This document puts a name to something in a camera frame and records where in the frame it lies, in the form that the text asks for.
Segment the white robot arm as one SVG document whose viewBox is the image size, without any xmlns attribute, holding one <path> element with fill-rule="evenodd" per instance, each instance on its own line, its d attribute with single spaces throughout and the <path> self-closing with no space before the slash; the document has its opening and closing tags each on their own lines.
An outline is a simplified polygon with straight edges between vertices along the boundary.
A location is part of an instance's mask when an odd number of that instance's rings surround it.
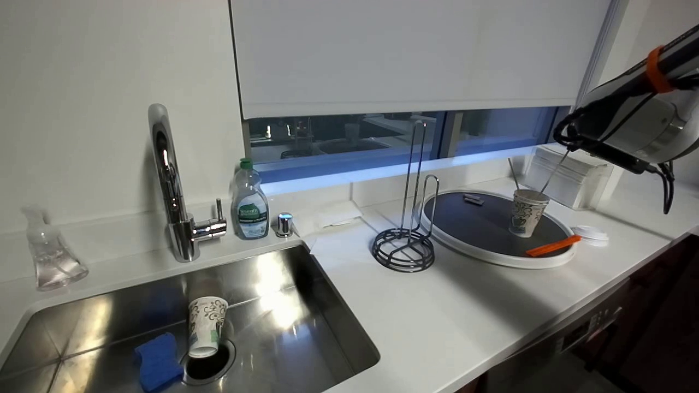
<svg viewBox="0 0 699 393">
<path fill-rule="evenodd" d="M 675 161 L 699 145 L 699 26 L 656 47 L 628 72 L 594 87 L 553 132 L 632 173 Z"/>
</svg>

